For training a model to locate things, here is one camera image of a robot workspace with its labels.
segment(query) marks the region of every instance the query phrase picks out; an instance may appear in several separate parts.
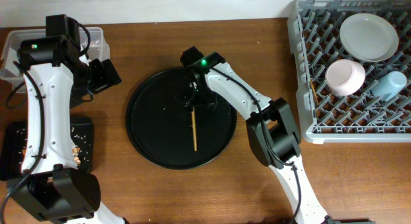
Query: white plate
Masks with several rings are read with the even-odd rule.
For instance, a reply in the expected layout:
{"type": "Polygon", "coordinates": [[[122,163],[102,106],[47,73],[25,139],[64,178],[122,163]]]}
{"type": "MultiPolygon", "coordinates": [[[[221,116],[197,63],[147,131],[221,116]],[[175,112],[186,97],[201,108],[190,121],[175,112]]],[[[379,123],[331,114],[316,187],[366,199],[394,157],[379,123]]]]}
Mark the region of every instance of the white plate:
{"type": "Polygon", "coordinates": [[[385,19],[358,13],[341,25],[340,38],[345,50],[355,58],[370,62],[390,58],[398,48],[398,35],[385,19]]]}

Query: gray dish rack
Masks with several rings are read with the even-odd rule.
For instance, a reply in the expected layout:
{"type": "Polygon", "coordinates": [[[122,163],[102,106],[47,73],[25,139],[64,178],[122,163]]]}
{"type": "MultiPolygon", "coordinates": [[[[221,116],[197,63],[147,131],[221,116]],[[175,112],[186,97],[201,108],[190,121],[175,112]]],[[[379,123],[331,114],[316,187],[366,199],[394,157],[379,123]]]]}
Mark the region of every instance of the gray dish rack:
{"type": "Polygon", "coordinates": [[[297,106],[301,134],[308,142],[411,142],[411,0],[297,0],[289,16],[290,50],[297,66],[297,106]],[[356,13],[373,13],[395,27],[399,47],[391,58],[364,62],[342,46],[339,29],[356,13]],[[361,63],[362,87],[335,96],[324,79],[338,59],[361,63]],[[391,71],[408,78],[407,86],[388,101],[370,90],[391,71]]]}

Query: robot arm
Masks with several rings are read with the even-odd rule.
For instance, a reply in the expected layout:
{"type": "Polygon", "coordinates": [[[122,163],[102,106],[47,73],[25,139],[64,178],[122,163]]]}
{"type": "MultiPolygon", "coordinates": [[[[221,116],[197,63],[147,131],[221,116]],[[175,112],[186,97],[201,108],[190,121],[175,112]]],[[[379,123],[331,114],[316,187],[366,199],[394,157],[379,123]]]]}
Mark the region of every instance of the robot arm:
{"type": "Polygon", "coordinates": [[[101,203],[97,178],[77,170],[74,161],[69,109],[85,102],[84,96],[92,99],[121,82],[110,60],[88,60],[79,26],[65,15],[49,16],[46,37],[21,44],[20,63],[15,65],[28,89],[28,144],[21,168],[25,176],[9,180],[7,186],[11,197],[39,221],[124,224],[101,203]]]}
{"type": "Polygon", "coordinates": [[[203,56],[195,47],[185,51],[180,59],[195,76],[199,87],[207,87],[225,98],[246,120],[247,133],[252,152],[264,166],[268,166],[279,179],[293,211],[299,203],[299,180],[301,188],[301,206],[295,220],[298,224],[321,224],[327,219],[327,212],[317,200],[302,165],[302,157],[298,144],[301,141],[290,107],[282,98],[272,101],[270,98],[254,90],[243,81],[231,66],[218,54],[203,56]],[[259,103],[258,106],[244,88],[251,92],[259,103]],[[267,123],[277,121],[277,125],[268,130],[267,123]],[[266,132],[269,144],[265,141],[266,132]],[[298,178],[291,167],[282,162],[294,163],[298,178]]]}

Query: light blue cup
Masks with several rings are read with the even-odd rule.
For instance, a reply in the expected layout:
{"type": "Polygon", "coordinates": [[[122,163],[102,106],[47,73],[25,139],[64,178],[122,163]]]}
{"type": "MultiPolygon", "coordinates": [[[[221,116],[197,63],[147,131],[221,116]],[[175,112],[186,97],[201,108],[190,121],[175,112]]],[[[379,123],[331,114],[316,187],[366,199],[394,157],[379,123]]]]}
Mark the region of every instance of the light blue cup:
{"type": "Polygon", "coordinates": [[[371,93],[375,97],[380,96],[382,101],[387,101],[398,94],[406,84],[406,76],[399,71],[393,71],[382,77],[380,82],[371,89],[371,93]]]}

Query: wooden stick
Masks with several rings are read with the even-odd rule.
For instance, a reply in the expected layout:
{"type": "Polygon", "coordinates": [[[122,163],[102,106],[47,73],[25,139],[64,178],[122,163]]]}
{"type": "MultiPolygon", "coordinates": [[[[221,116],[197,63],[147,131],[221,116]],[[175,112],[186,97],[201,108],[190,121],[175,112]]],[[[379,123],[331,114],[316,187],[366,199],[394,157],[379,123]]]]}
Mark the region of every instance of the wooden stick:
{"type": "Polygon", "coordinates": [[[194,151],[197,151],[197,128],[195,126],[195,110],[191,111],[191,127],[193,128],[194,151]]]}
{"type": "Polygon", "coordinates": [[[311,88],[313,89],[313,94],[314,94],[315,103],[316,103],[316,104],[319,104],[319,99],[318,99],[318,97],[317,97],[317,93],[315,92],[315,87],[314,87],[314,84],[313,84],[313,81],[312,81],[312,80],[310,80],[310,85],[311,85],[311,88]]]}

